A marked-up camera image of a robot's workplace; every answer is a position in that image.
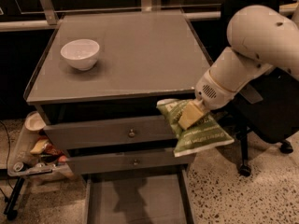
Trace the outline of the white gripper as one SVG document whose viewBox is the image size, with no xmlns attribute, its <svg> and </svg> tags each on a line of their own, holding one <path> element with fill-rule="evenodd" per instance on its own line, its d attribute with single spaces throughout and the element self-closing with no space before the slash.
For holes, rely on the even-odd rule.
<svg viewBox="0 0 299 224">
<path fill-rule="evenodd" d="M 236 92 L 237 83 L 230 76 L 215 77 L 210 70 L 206 71 L 195 85 L 196 99 L 189 101 L 182 111 L 179 126 L 183 130 L 189 129 L 209 110 L 226 106 Z"/>
</svg>

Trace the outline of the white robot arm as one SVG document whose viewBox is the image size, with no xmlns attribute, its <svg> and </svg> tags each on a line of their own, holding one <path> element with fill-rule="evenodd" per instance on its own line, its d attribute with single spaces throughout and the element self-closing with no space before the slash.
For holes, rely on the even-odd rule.
<svg viewBox="0 0 299 224">
<path fill-rule="evenodd" d="M 299 27 L 270 7 L 248 6 L 229 20 L 229 46 L 201 76 L 195 99 L 178 121 L 187 130 L 211 110 L 227 105 L 250 81 L 277 67 L 299 79 Z"/>
</svg>

